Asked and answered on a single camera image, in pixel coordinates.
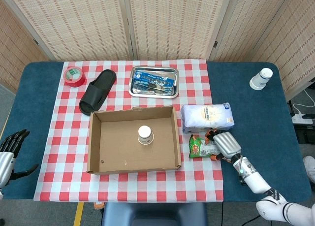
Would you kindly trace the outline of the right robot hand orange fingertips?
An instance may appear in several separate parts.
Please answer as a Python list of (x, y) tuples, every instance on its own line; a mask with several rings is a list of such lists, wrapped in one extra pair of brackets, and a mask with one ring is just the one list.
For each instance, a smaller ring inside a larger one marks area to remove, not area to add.
[(234, 163), (241, 159), (241, 146), (228, 131), (211, 129), (205, 134), (206, 142), (213, 141), (220, 152), (216, 159), (224, 159), (227, 162)]

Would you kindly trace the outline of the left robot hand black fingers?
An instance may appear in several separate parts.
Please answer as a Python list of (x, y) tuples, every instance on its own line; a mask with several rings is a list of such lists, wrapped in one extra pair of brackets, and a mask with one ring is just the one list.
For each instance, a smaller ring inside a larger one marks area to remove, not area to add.
[(14, 165), (24, 139), (29, 131), (23, 129), (6, 137), (0, 145), (0, 189), (8, 185), (10, 180), (16, 180), (32, 174), (39, 166), (35, 164), (30, 169), (21, 172), (14, 172)]

